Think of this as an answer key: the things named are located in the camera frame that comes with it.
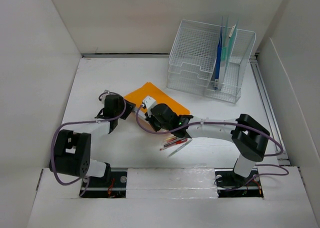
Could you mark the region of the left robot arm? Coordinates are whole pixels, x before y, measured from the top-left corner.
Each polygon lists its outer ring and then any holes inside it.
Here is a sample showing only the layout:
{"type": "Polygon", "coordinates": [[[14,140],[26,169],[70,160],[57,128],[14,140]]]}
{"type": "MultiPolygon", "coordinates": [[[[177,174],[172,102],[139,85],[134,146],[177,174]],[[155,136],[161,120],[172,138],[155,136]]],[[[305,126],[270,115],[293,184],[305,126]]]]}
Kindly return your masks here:
{"type": "Polygon", "coordinates": [[[106,125],[110,134],[118,125],[118,119],[125,120],[136,105],[115,92],[106,91],[98,100],[103,108],[94,120],[74,121],[60,125],[55,131],[50,148],[49,169],[62,186],[71,185],[83,178],[94,178],[100,186],[111,182],[110,165],[91,159],[92,134],[63,129],[71,125],[106,125]]]}

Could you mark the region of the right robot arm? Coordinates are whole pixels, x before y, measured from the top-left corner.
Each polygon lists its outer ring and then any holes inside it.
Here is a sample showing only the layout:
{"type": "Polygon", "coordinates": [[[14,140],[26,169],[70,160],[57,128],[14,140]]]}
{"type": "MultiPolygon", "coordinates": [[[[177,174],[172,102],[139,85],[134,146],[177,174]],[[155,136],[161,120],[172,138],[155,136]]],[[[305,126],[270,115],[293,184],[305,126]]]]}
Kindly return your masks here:
{"type": "Polygon", "coordinates": [[[164,103],[146,106],[145,120],[155,132],[165,130],[177,138],[212,138],[233,143],[240,155],[231,172],[237,185],[249,180],[254,166],[262,162],[270,133],[248,114],[236,119],[212,120],[178,115],[164,103]]]}

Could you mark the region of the blue folder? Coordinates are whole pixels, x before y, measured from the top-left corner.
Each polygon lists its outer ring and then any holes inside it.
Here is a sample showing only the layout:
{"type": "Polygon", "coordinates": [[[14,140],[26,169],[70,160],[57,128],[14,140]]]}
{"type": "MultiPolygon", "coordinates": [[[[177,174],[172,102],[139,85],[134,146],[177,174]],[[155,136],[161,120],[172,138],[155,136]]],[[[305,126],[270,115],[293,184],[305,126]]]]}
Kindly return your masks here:
{"type": "Polygon", "coordinates": [[[221,25],[220,25],[220,33],[219,33],[219,41],[217,44],[217,52],[216,52],[216,61],[214,72],[212,75],[213,78],[213,89],[217,90],[219,86],[219,75],[220,75],[220,67],[221,67],[221,57],[222,57],[222,49],[223,49],[223,17],[221,18],[221,25]]]}

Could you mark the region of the green folder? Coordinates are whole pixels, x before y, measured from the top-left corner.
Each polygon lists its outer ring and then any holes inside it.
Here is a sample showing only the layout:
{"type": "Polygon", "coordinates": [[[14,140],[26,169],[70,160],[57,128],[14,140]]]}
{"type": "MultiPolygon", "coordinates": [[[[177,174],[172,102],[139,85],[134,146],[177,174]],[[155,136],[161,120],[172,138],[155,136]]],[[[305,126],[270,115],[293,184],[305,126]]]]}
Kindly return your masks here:
{"type": "Polygon", "coordinates": [[[229,60],[231,57],[231,52],[233,48],[233,44],[235,41],[236,30],[239,21],[229,28],[228,27],[229,17],[227,17],[225,28],[222,36],[222,50],[221,50],[221,58],[220,58],[220,70],[219,70],[219,78],[218,78],[218,90],[220,91],[224,84],[226,70],[229,64],[229,60]]]}

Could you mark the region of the orange folder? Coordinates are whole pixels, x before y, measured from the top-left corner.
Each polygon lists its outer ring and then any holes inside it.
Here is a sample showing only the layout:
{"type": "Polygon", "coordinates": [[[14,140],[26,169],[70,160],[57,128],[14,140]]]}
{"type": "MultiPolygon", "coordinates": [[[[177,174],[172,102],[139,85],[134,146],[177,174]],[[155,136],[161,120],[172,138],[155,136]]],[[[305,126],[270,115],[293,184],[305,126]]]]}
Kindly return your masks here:
{"type": "Polygon", "coordinates": [[[168,105],[173,112],[175,112],[177,115],[190,115],[190,111],[185,108],[183,105],[172,99],[170,96],[168,96],[166,93],[164,93],[161,89],[156,87],[151,82],[146,82],[142,87],[132,91],[131,93],[124,96],[124,98],[135,104],[138,108],[145,97],[150,96],[157,104],[166,104],[168,105]]]}

